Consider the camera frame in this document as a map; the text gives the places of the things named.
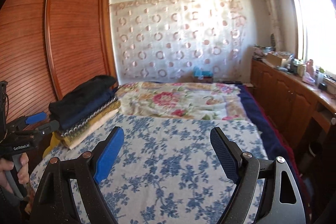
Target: folded clothes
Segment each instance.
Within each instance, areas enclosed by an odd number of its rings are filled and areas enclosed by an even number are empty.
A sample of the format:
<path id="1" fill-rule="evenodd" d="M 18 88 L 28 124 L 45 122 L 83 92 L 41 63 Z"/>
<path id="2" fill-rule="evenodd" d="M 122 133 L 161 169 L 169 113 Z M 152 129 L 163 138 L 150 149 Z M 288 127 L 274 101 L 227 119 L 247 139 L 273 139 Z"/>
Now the folded clothes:
<path id="1" fill-rule="evenodd" d="M 49 104 L 49 111 L 57 121 L 72 117 L 87 104 L 106 92 L 116 83 L 112 76 L 98 75 L 76 87 L 62 100 Z"/>
<path id="2" fill-rule="evenodd" d="M 114 91 L 108 89 L 100 96 L 93 99 L 91 102 L 88 102 L 83 108 L 78 110 L 77 113 L 73 113 L 72 115 L 59 115 L 58 117 L 55 117 L 53 114 L 51 114 L 50 117 L 59 122 L 60 130 L 66 130 L 78 123 L 80 120 L 87 118 L 88 115 L 92 114 L 97 109 L 105 105 L 105 103 L 110 101 L 114 96 Z"/>
<path id="3" fill-rule="evenodd" d="M 58 138 L 69 149 L 75 148 L 79 145 L 88 135 L 101 127 L 105 122 L 112 118 L 119 110 L 120 101 L 113 102 L 102 112 L 93 117 L 81 130 L 78 130 L 66 137 Z"/>
<path id="4" fill-rule="evenodd" d="M 100 108 L 98 108 L 96 111 L 91 112 L 89 115 L 85 116 L 83 119 L 81 119 L 76 124 L 72 125 L 71 127 L 67 128 L 66 130 L 59 129 L 58 133 L 61 137 L 68 136 L 73 134 L 75 131 L 78 131 L 82 129 L 88 121 L 90 121 L 93 117 L 95 117 L 97 114 L 102 112 L 104 109 L 106 109 L 109 105 L 117 101 L 117 97 L 114 96 L 111 100 L 107 101 L 104 105 L 102 105 Z"/>

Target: bed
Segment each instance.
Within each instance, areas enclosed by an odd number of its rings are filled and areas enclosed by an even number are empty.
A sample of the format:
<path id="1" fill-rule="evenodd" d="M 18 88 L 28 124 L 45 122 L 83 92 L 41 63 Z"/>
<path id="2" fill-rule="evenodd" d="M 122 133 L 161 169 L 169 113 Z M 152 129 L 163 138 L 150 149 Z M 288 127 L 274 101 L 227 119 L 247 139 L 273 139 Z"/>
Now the bed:
<path id="1" fill-rule="evenodd" d="M 243 85 L 139 82 L 121 86 L 117 96 L 119 114 L 75 149 L 57 146 L 35 168 L 30 177 L 35 191 L 51 157 L 76 158 L 92 150 L 114 126 L 125 130 L 125 143 L 100 187 L 119 224 L 217 222 L 234 185 L 209 142 L 215 126 L 242 151 L 270 160 L 283 156 L 301 190 L 293 151 Z M 76 182 L 72 185 L 82 222 L 88 223 Z M 245 223 L 253 222 L 262 186 L 258 181 Z M 134 208 L 132 215 L 127 208 Z"/>
<path id="2" fill-rule="evenodd" d="M 270 160 L 284 157 L 302 190 L 293 150 L 268 121 L 244 85 L 222 83 L 152 83 L 122 85 L 120 112 L 128 115 L 202 120 L 245 120 L 255 124 Z"/>
<path id="3" fill-rule="evenodd" d="M 258 129 L 245 120 L 185 120 L 119 113 L 75 149 L 55 147 L 31 174 L 33 189 L 37 189 L 51 157 L 76 158 L 104 140 L 114 126 L 123 128 L 125 141 L 100 189 L 119 224 L 218 221 L 235 185 L 226 178 L 210 144 L 210 130 L 215 126 L 243 151 L 267 158 Z M 262 187 L 263 180 L 258 180 L 245 223 L 253 222 Z M 75 181 L 72 189 L 81 221 L 88 223 Z"/>

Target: wooden wardrobe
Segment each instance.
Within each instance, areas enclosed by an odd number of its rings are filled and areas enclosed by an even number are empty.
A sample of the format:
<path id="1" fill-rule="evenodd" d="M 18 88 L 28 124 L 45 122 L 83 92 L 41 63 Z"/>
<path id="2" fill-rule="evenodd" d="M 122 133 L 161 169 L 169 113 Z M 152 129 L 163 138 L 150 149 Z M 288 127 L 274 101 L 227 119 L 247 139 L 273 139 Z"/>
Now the wooden wardrobe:
<path id="1" fill-rule="evenodd" d="M 6 0 L 0 10 L 0 80 L 9 82 L 7 121 L 47 112 L 50 102 L 96 75 L 116 77 L 108 5 Z"/>

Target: white curtain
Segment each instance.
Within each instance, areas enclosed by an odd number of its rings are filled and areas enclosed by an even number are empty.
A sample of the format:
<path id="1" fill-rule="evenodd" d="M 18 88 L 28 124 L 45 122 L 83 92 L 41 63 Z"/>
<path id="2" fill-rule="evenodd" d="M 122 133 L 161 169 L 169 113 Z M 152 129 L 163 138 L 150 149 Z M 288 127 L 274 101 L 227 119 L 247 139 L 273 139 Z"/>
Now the white curtain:
<path id="1" fill-rule="evenodd" d="M 120 83 L 193 81 L 195 66 L 214 77 L 241 76 L 244 9 L 235 0 L 134 0 L 112 5 Z"/>
<path id="2" fill-rule="evenodd" d="M 284 51 L 285 46 L 280 30 L 279 18 L 278 18 L 278 0 L 266 0 L 268 13 L 271 18 L 272 33 L 276 43 L 277 51 Z"/>

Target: finger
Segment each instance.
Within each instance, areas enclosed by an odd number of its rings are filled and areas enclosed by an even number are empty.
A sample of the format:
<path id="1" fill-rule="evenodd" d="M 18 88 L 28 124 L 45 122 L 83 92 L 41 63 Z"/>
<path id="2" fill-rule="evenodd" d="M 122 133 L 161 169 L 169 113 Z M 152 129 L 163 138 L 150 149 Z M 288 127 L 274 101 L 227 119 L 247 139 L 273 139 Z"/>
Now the finger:
<path id="1" fill-rule="evenodd" d="M 20 179 L 28 174 L 28 164 L 23 165 L 19 172 L 17 172 L 17 177 Z"/>
<path id="2" fill-rule="evenodd" d="M 27 153 L 22 154 L 20 161 L 21 161 L 21 165 L 26 165 L 28 163 L 29 159 L 28 159 Z"/>
<path id="3" fill-rule="evenodd" d="M 1 171 L 10 171 L 14 167 L 14 163 L 3 158 L 0 159 L 0 172 Z"/>
<path id="4" fill-rule="evenodd" d="M 24 177 L 22 177 L 21 179 L 19 179 L 19 183 L 20 184 L 27 184 L 29 181 L 29 175 L 26 174 Z"/>

